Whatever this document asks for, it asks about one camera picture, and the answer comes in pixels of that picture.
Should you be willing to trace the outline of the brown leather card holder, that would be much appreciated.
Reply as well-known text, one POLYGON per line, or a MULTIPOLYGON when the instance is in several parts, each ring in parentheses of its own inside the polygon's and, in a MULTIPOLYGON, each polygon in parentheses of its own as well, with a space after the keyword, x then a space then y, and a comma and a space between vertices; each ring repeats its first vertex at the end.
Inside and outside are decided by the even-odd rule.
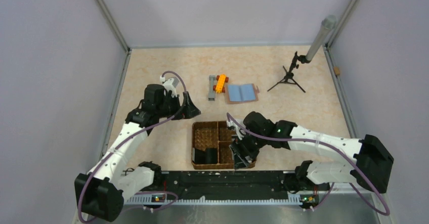
POLYGON ((226 103, 227 104, 242 104, 257 102, 259 100, 259 88, 253 84, 230 84, 226 89, 226 103))

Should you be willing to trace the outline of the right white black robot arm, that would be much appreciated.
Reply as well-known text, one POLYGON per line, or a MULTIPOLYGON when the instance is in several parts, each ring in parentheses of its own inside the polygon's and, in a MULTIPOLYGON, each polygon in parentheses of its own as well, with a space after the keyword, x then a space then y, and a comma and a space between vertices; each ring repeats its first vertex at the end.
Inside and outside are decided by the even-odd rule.
POLYGON ((328 157, 332 162, 303 162, 295 169, 300 188, 309 190, 315 184, 335 182, 355 184, 383 194, 387 192, 394 158, 376 136, 366 135, 363 139, 334 137, 287 120, 273 123, 255 111, 244 120, 235 119, 228 113, 227 127, 234 129, 238 136, 230 149, 239 165, 248 167, 265 146, 309 152, 328 157))

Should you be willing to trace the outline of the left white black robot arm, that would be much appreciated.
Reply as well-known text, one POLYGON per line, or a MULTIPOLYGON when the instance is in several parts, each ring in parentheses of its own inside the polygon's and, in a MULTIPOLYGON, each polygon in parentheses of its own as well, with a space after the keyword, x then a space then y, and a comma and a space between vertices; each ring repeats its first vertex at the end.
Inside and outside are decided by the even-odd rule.
POLYGON ((90 223, 89 219, 83 218, 83 213, 114 221, 122 212, 125 201, 141 189, 159 189, 162 176, 150 167, 139 166, 126 176, 122 172, 153 128, 170 120, 191 119, 200 113, 188 91, 183 92, 180 101, 174 86, 165 83, 147 85, 143 99, 128 113, 105 156, 88 173, 76 177, 74 187, 79 221, 90 223))

